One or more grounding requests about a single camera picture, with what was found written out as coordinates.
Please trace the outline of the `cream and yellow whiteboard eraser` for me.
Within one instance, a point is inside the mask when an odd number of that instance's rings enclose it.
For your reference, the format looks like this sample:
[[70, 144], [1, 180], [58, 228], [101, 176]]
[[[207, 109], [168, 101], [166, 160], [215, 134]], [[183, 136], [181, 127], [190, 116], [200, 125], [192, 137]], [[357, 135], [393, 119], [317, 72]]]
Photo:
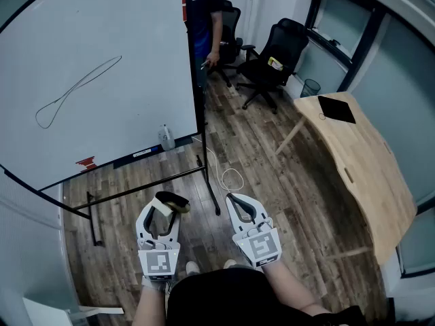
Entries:
[[190, 211], [189, 200], [177, 194], [167, 191], [160, 191], [156, 193], [155, 197], [174, 212], [184, 214]]

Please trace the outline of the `white whiteboard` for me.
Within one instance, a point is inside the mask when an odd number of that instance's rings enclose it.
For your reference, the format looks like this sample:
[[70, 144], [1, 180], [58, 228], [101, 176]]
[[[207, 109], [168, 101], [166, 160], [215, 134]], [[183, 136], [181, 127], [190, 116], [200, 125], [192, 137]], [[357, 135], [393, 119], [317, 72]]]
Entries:
[[[204, 135], [192, 6], [186, 0], [28, 0], [0, 27], [0, 168], [17, 184], [92, 219], [102, 198], [69, 206], [47, 190]], [[95, 169], [76, 162], [94, 156]]]

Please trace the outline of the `pale wrist band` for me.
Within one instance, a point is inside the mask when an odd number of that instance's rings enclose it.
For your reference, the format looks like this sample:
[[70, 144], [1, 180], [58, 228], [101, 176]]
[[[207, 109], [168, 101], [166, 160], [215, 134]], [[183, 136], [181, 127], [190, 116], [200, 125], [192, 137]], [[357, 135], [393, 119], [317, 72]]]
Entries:
[[167, 280], [150, 280], [146, 276], [142, 276], [141, 284], [145, 288], [153, 289], [164, 294], [168, 294], [171, 288], [170, 282]]

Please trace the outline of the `black flat pad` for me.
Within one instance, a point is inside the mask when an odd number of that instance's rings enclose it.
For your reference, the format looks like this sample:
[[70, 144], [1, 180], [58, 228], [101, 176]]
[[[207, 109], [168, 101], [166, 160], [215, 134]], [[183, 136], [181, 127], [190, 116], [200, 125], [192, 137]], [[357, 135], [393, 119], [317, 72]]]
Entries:
[[340, 101], [326, 96], [318, 96], [318, 101], [325, 117], [355, 124], [355, 118], [350, 106], [345, 101]]

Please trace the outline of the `dark mesh wastebasket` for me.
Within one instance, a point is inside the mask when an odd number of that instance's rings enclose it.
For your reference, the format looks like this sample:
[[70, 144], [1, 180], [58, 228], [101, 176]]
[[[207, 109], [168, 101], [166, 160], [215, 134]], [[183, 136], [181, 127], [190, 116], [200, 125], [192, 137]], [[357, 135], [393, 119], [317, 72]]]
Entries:
[[313, 79], [306, 79], [300, 94], [301, 98], [318, 95], [321, 86]]

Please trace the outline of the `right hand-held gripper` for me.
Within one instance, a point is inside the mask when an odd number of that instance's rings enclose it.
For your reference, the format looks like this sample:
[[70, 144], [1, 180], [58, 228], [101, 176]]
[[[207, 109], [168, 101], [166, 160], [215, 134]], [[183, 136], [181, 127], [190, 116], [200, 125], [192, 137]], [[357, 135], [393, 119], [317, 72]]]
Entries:
[[[235, 234], [232, 239], [254, 269], [281, 258], [277, 228], [261, 202], [243, 194], [228, 193], [226, 207]], [[248, 229], [250, 223], [257, 224]]]

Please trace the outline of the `clear spray bottle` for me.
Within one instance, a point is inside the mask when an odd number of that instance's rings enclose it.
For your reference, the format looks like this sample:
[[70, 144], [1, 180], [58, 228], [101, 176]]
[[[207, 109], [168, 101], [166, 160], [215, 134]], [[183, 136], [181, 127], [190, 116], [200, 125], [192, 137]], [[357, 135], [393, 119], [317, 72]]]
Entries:
[[160, 127], [160, 130], [158, 131], [158, 138], [164, 151], [171, 151], [172, 149], [175, 149], [175, 139], [173, 138], [171, 130], [166, 124]]

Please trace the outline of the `light wooden table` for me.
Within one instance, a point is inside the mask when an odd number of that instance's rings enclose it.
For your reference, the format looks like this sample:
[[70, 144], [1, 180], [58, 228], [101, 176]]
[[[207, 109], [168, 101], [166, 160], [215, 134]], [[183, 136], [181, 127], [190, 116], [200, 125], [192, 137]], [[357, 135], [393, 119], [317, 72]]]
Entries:
[[327, 94], [349, 108], [354, 121], [328, 117], [322, 96], [297, 98], [293, 106], [301, 119], [279, 146], [282, 151], [309, 122], [332, 155], [347, 190], [357, 202], [368, 226], [377, 263], [384, 265], [410, 228], [417, 206], [400, 172], [393, 151], [348, 92]]

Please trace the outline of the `person's right forearm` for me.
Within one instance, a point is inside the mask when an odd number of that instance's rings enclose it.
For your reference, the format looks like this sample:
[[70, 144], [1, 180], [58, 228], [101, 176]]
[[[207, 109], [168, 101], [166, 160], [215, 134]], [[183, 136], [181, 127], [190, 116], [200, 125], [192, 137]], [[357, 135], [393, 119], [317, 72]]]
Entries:
[[292, 274], [281, 260], [263, 266], [262, 270], [282, 304], [311, 316], [330, 313], [318, 303], [314, 295]]

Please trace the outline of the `person's black shirt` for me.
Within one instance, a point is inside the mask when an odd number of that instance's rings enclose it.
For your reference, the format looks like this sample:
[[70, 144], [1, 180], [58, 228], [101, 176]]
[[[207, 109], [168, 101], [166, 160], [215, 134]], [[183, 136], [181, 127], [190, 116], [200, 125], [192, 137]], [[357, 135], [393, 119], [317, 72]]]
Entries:
[[311, 316], [282, 304], [265, 275], [229, 268], [188, 276], [172, 288], [166, 326], [368, 326], [358, 306]]

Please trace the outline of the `black framed window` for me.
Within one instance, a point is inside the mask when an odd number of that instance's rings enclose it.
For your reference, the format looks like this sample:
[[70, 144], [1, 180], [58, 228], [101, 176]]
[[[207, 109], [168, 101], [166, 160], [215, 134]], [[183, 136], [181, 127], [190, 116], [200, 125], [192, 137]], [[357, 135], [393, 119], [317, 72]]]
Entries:
[[305, 22], [309, 45], [298, 76], [319, 93], [346, 91], [359, 71], [385, 16], [375, 0], [311, 0]]

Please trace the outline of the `person's left forearm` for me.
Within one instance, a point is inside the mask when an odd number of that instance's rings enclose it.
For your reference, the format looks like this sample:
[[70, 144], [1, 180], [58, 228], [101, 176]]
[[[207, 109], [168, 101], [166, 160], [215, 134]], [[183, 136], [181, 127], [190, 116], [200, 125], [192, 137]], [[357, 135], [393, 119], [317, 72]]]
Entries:
[[142, 286], [132, 326], [165, 326], [166, 294]]

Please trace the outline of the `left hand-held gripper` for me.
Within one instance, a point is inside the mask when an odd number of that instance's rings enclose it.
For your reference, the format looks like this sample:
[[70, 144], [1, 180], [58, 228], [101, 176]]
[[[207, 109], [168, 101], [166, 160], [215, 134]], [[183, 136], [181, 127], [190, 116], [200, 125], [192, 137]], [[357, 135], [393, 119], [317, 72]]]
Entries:
[[[180, 244], [177, 242], [158, 242], [150, 231], [155, 210], [161, 201], [154, 197], [141, 211], [136, 220], [138, 256], [143, 275], [151, 281], [170, 281], [175, 277]], [[177, 240], [181, 214], [173, 213], [167, 231], [158, 236], [159, 240]]]

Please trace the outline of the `black mesh office chair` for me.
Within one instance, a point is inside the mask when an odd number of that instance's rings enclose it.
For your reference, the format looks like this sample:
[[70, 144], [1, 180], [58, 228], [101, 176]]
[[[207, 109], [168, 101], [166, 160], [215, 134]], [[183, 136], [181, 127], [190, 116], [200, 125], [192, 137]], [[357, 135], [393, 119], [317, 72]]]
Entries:
[[217, 65], [211, 67], [207, 72], [208, 75], [211, 75], [213, 72], [219, 73], [229, 88], [232, 84], [226, 76], [224, 69], [237, 69], [237, 67], [232, 64], [239, 56], [241, 46], [243, 45], [243, 40], [235, 36], [240, 15], [241, 11], [239, 8], [234, 7], [228, 0], [222, 0], [223, 30], [220, 43], [220, 59]]
[[[270, 93], [283, 95], [283, 88], [289, 78], [296, 74], [296, 65], [308, 43], [305, 26], [289, 18], [283, 18], [271, 27], [268, 40], [261, 52], [257, 52], [254, 45], [242, 46], [246, 58], [245, 62], [237, 67], [237, 73], [248, 82], [237, 83], [236, 89], [245, 87], [254, 91], [243, 103], [242, 109], [246, 110], [255, 98], [261, 96], [276, 114], [277, 104]], [[268, 65], [271, 56], [283, 64], [283, 71], [277, 71]]]

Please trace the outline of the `white desk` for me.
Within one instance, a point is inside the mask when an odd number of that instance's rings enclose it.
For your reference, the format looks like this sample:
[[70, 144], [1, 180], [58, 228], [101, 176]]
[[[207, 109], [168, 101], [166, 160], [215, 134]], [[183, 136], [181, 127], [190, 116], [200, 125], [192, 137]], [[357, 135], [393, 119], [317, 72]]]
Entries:
[[123, 308], [78, 306], [77, 311], [54, 308], [23, 298], [24, 307], [33, 326], [75, 326], [98, 314], [124, 314]]

